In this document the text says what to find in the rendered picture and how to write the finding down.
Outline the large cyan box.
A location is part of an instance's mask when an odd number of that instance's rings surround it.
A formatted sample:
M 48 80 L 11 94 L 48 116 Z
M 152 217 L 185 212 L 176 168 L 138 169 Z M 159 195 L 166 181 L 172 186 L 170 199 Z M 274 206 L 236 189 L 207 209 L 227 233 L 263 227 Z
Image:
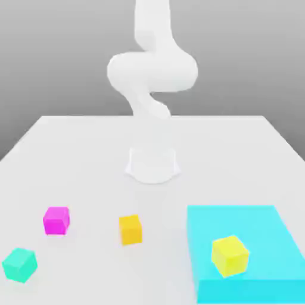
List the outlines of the large cyan box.
M 188 206 L 186 231 L 197 303 L 305 304 L 305 258 L 274 206 Z M 246 272 L 223 278 L 212 242 L 231 235 L 250 257 Z

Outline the small yellow cube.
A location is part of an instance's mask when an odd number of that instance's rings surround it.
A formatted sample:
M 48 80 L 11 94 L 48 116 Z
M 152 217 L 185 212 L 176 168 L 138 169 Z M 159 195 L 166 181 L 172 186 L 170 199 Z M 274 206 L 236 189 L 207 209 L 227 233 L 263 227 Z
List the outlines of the small yellow cube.
M 211 261 L 223 278 L 244 273 L 250 252 L 235 236 L 216 239 L 212 243 Z

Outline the small magenta cube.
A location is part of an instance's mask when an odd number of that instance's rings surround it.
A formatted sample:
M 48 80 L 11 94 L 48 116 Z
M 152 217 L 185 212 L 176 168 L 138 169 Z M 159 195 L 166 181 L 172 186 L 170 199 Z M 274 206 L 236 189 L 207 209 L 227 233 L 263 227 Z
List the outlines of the small magenta cube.
M 43 225 L 47 235 L 65 235 L 70 225 L 70 212 L 66 206 L 48 207 Z

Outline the small orange cube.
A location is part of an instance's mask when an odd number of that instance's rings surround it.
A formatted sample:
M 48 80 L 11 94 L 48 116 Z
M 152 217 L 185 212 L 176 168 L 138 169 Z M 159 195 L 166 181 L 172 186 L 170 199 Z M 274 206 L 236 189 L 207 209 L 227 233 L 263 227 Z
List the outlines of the small orange cube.
M 142 242 L 142 226 L 137 214 L 119 217 L 119 228 L 122 245 Z

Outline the small teal cube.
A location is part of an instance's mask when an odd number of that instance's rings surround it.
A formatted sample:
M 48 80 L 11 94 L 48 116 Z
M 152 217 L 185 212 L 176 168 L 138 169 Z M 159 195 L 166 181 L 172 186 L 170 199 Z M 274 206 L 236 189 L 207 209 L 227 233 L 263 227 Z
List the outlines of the small teal cube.
M 35 252 L 25 248 L 15 248 L 2 262 L 7 279 L 25 283 L 38 267 Z

